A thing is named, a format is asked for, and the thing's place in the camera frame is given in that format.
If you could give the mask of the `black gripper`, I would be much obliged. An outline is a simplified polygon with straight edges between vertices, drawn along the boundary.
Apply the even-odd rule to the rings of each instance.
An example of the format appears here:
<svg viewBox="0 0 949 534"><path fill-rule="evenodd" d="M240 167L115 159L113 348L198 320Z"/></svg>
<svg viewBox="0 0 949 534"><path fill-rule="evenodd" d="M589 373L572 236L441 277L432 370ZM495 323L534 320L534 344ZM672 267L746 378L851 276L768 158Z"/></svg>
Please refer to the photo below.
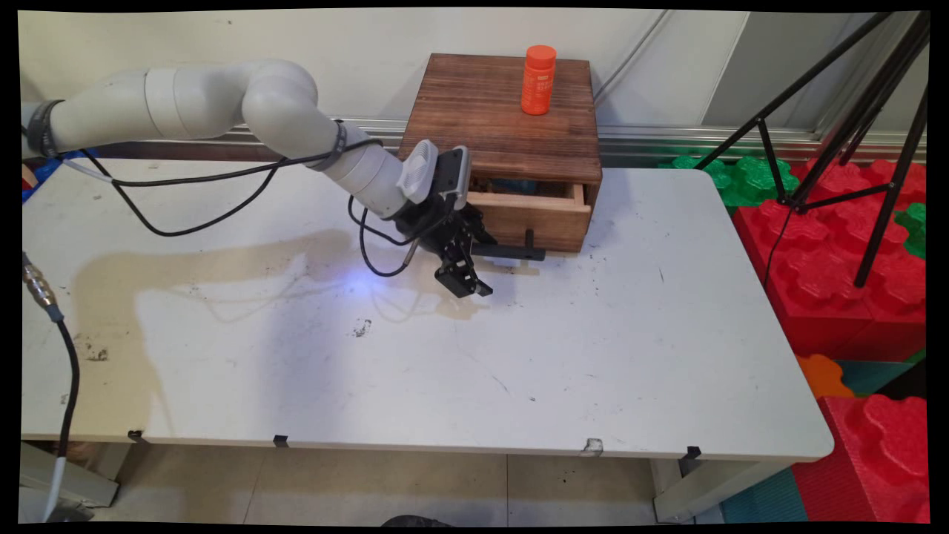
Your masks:
<svg viewBox="0 0 949 534"><path fill-rule="evenodd" d="M472 249L498 246L485 227L481 210L470 203L455 207L455 195L434 195L420 204L407 202L393 216L393 223L410 244L400 269L406 269L414 251L421 247L441 258L434 279L455 297L494 294L478 277L472 260Z"/></svg>

